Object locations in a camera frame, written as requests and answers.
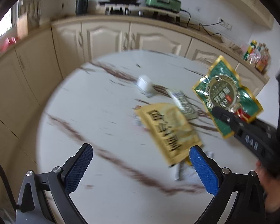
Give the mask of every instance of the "pink object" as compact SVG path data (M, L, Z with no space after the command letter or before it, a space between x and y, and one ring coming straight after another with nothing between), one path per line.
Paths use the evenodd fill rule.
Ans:
M17 41L16 41L16 38L15 37L11 37L11 38L6 38L5 39L5 42L3 44L3 46L1 47L0 51L1 52L4 52L7 50L7 48L13 44L15 44Z

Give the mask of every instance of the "round table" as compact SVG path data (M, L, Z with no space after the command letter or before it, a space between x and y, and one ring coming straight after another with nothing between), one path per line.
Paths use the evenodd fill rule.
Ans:
M42 114L36 144L39 173L62 166L88 142L94 147L93 159L70 194L88 223L194 223L213 195L175 180L176 168L167 166L149 133L135 125L133 108L173 103L164 87L182 90L199 112L191 124L202 149L214 152L220 167L247 174L256 158L234 137L222 139L192 90L207 71L177 55L137 50L84 64L58 86ZM160 93L143 95L134 85L140 75L159 85Z

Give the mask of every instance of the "wall socket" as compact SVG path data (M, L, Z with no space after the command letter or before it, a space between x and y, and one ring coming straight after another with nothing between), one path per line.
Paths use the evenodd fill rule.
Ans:
M219 25L223 26L224 28L227 28L228 30L232 29L232 24L227 23L223 18L218 19L218 23L221 22L221 20L223 20L222 23L220 23Z

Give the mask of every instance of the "yellow snack package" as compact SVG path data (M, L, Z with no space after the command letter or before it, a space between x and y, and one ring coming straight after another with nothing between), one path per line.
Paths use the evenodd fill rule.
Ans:
M136 114L149 130L169 166L189 157L192 146L202 145L196 131L176 105L146 105L136 109Z

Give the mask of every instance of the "green and gold packet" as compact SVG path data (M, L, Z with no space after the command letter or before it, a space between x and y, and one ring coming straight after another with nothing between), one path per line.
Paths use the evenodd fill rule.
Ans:
M251 91L242 86L239 75L223 56L217 58L208 74L199 80L193 90L204 103L223 138L232 136L234 132L229 125L213 117L213 107L219 106L233 112L248 123L263 110Z

